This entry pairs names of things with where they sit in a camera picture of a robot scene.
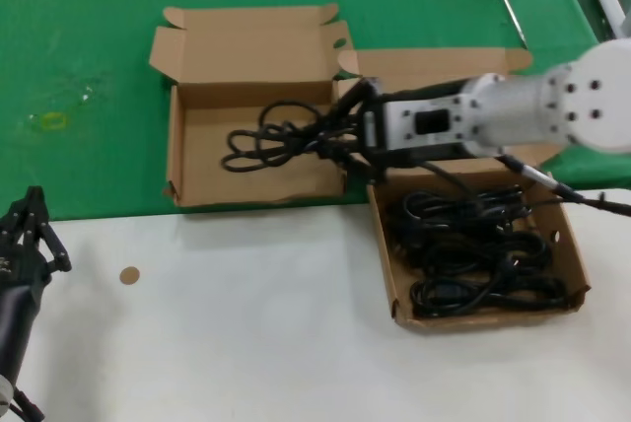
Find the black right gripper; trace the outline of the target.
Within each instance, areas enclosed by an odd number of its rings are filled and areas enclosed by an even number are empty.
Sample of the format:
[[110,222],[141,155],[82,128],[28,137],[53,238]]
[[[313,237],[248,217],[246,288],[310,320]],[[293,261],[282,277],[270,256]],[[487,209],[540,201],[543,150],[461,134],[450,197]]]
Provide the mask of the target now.
[[[459,130],[460,94],[467,81],[458,79],[420,89],[382,91],[376,78],[363,77],[321,119],[315,135],[357,136],[362,118],[362,156],[356,141],[325,139],[317,155],[369,184],[384,182],[387,169],[411,169],[433,161],[466,159]],[[362,106],[362,113],[353,113]]]

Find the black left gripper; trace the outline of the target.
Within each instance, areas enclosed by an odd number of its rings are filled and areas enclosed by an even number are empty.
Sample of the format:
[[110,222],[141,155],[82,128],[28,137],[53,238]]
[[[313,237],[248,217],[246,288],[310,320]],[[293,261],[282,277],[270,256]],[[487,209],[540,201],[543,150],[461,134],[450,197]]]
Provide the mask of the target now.
[[69,272],[72,264],[66,248],[49,224],[43,189],[29,186],[25,196],[12,202],[1,218],[2,290],[19,286],[45,287],[50,283],[48,263],[38,249],[37,236],[52,253],[51,271]]

